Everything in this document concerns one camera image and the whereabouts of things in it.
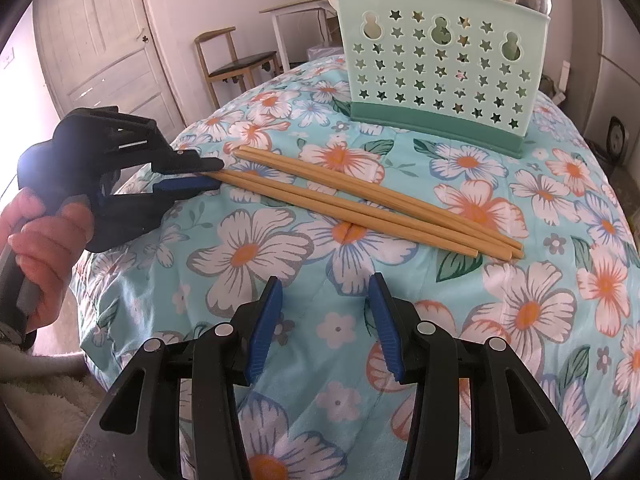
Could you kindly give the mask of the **person's left hand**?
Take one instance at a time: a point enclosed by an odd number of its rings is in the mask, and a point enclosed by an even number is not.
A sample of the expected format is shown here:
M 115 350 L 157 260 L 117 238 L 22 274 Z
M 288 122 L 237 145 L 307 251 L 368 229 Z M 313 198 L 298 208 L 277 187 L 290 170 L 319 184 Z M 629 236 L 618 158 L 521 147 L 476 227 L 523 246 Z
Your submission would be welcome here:
M 29 188 L 18 192 L 1 213 L 1 245 L 10 246 L 26 278 L 40 289 L 28 332 L 56 321 L 72 270 L 92 240 L 94 218 L 84 196 L 71 197 L 53 216 Z

